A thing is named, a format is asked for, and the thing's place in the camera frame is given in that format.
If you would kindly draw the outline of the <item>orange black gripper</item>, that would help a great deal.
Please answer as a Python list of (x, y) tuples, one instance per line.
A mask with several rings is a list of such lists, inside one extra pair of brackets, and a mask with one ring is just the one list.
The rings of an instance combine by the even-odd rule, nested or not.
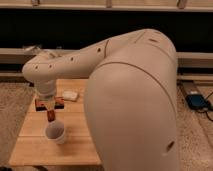
[(63, 109), (64, 100), (62, 97), (55, 97), (49, 99), (35, 99), (35, 110), (36, 111), (51, 111), (55, 109)]

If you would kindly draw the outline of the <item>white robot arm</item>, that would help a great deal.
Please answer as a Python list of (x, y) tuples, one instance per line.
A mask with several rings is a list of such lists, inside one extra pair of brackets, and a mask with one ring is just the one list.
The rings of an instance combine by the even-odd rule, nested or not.
[(172, 41), (141, 29), (60, 57), (43, 50), (22, 72), (45, 100), (58, 79), (87, 80), (84, 112), (105, 171), (180, 171), (177, 67)]

